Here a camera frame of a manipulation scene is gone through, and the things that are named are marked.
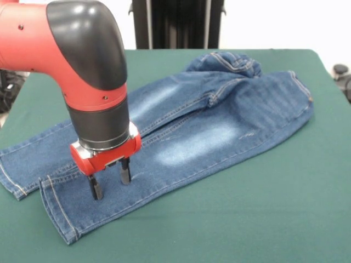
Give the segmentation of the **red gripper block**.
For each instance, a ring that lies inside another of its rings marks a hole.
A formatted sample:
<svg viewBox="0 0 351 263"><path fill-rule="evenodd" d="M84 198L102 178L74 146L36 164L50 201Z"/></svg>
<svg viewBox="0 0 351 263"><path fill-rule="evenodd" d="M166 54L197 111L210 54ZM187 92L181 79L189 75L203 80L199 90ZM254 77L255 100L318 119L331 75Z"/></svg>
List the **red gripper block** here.
<svg viewBox="0 0 351 263"><path fill-rule="evenodd" d="M131 182L129 157L140 150L141 135L133 122L129 123L127 134L129 135L128 139L120 146L103 151L84 148L79 141L70 145L71 155L79 170L84 175L89 175L87 178L92 196L95 200L102 200L104 195L101 186L93 174L104 170L107 166L120 161L122 183L128 185Z"/></svg>

